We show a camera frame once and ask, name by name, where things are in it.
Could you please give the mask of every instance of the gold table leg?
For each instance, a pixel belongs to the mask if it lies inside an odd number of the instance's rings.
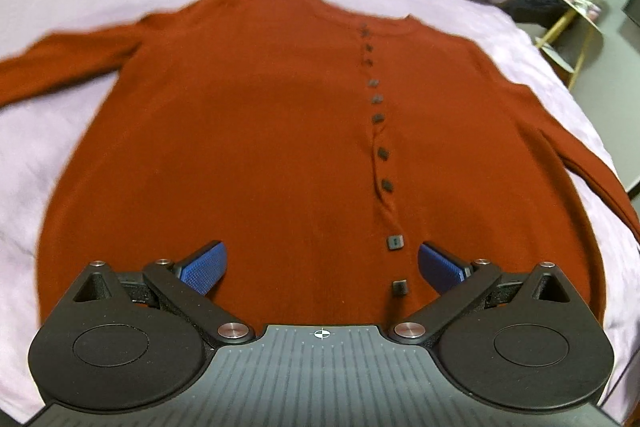
[[[558,22],[552,26],[552,28],[545,33],[545,35],[540,39],[540,41],[536,44],[536,47],[540,49],[545,44],[552,44],[564,31],[564,29],[569,25],[569,23],[574,20],[575,16],[578,14],[576,10],[573,8],[569,8],[562,17],[558,19]]]
[[[572,87],[574,87],[575,80],[578,78],[580,74],[580,70],[582,69],[582,65],[584,64],[584,59],[587,56],[587,49],[589,48],[589,44],[591,43],[591,38],[593,37],[595,29],[593,26],[589,25],[587,28],[587,34],[584,36],[584,41],[582,42],[582,47],[580,48],[580,55],[578,56],[578,61],[575,63],[574,73],[569,78],[569,85],[567,88],[571,91]]]

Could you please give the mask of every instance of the wall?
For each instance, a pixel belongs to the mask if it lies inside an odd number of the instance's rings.
[[[595,41],[573,94],[613,157],[627,189],[640,179],[640,27],[606,0]]]

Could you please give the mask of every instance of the cardigan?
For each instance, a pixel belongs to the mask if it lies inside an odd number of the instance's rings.
[[[412,16],[199,0],[47,36],[0,63],[0,107],[113,70],[47,208],[43,319],[92,260],[132,271],[217,239],[228,267],[209,296],[257,331],[406,317],[437,296],[425,241],[510,272],[553,261],[602,320],[602,260],[565,168],[640,237],[615,174],[528,87]]]

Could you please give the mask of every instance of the blue gripper pad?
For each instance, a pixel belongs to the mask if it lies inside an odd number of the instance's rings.
[[[200,295],[206,295],[225,274],[225,245],[218,243],[188,261],[180,270],[180,280]]]
[[[466,279],[468,273],[450,261],[435,248],[423,243],[418,250],[418,269],[420,275],[440,295]]]

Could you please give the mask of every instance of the button placket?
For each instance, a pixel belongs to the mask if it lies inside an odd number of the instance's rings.
[[[375,64],[375,59],[373,56],[374,46],[370,42],[371,32],[369,27],[366,24],[363,24],[360,27],[360,37],[363,40],[363,52],[362,52],[362,65],[369,75],[369,80],[367,81],[367,87],[374,91],[373,95],[370,96],[369,102],[374,106],[381,106],[385,101],[385,97],[378,91],[378,87],[380,87],[380,80],[378,78],[370,75],[373,73],[372,68]],[[385,113],[384,112],[375,112],[371,117],[371,123],[373,126],[379,126],[385,121]],[[378,146],[378,139],[382,136],[382,128],[378,127],[377,130],[374,131],[374,142],[372,146],[374,148],[375,154],[373,156],[373,161],[376,163],[380,163],[376,165],[374,168],[374,179],[376,185],[378,186],[377,192],[380,198],[386,199],[392,197],[394,191],[394,185],[391,180],[384,176],[384,171],[388,169],[383,167],[384,162],[388,161],[390,152],[381,146]],[[404,247],[404,238],[402,235],[390,235],[385,239],[386,247],[390,251],[401,250]],[[404,296],[408,293],[408,285],[406,280],[393,281],[392,283],[392,294],[394,296]]]

